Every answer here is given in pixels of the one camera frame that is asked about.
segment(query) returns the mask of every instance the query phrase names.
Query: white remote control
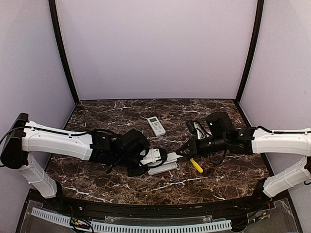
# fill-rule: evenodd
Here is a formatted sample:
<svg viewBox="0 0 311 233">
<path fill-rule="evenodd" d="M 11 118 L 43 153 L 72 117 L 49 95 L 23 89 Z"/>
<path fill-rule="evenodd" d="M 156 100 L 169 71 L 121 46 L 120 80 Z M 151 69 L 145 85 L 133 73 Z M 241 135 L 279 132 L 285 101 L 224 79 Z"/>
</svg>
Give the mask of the white remote control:
<svg viewBox="0 0 311 233">
<path fill-rule="evenodd" d="M 162 136 L 166 133 L 165 129 L 163 128 L 156 116 L 148 118 L 147 121 L 157 137 Z"/>
</svg>

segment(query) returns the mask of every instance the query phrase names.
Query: white wall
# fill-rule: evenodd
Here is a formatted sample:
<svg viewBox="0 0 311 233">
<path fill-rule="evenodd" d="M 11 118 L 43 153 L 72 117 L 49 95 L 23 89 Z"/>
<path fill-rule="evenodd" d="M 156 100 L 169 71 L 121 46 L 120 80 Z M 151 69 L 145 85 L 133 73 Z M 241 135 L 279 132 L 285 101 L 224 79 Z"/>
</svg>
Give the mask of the white wall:
<svg viewBox="0 0 311 233">
<path fill-rule="evenodd" d="M 0 136 L 21 112 L 62 128 L 74 108 L 59 58 L 48 1 L 0 1 Z M 47 155 L 39 157 L 45 165 Z M 29 185 L 0 168 L 0 232 L 15 232 Z"/>
<path fill-rule="evenodd" d="M 80 99 L 235 98 L 256 0 L 58 0 Z"/>
<path fill-rule="evenodd" d="M 252 125 L 311 127 L 311 2 L 265 1 L 259 39 L 241 106 Z M 300 156 L 269 154 L 275 173 Z M 311 229 L 311 187 L 290 189 L 304 232 Z"/>
</svg>

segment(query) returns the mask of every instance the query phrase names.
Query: white vent strip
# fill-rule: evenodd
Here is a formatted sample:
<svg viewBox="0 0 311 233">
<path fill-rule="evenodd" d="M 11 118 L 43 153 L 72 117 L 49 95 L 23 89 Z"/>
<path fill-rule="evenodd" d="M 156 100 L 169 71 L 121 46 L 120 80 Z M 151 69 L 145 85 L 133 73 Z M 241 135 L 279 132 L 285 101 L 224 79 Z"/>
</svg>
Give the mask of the white vent strip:
<svg viewBox="0 0 311 233">
<path fill-rule="evenodd" d="M 68 216 L 51 213 L 37 208 L 33 208 L 31 214 L 46 221 L 53 222 L 55 224 L 64 227 L 70 227 L 69 225 L 70 217 Z M 196 224 L 196 225 L 168 226 L 168 227 L 126 226 L 126 225 L 107 224 L 95 221 L 92 221 L 91 225 L 94 229 L 94 232 L 97 233 L 209 233 L 232 229 L 231 220 Z"/>
</svg>

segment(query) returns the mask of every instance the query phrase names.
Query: brown marble tabletop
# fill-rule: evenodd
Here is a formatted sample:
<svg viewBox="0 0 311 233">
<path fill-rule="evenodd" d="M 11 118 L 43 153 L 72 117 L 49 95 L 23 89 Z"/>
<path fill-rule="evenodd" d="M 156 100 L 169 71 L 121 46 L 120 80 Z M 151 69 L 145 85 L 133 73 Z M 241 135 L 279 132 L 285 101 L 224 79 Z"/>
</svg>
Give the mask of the brown marble tabletop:
<svg viewBox="0 0 311 233">
<path fill-rule="evenodd" d="M 204 118 L 213 112 L 225 111 L 236 128 L 245 126 L 232 100 L 87 100 L 74 110 L 67 130 L 87 131 L 110 129 L 124 134 L 137 129 L 154 147 L 174 152 L 191 134 L 186 120 L 198 120 L 208 130 Z M 156 137 L 146 118 L 157 116 L 166 130 Z M 222 152 L 213 155 L 218 161 Z M 123 167 L 108 167 L 54 154 L 47 173 L 59 181 L 66 197 L 120 204 L 190 204 L 229 200 L 252 194 L 258 180 L 268 171 L 260 155 L 228 154 L 219 166 L 208 158 L 196 159 L 204 172 L 199 173 L 184 158 L 178 169 L 154 176 L 128 177 Z"/>
</svg>

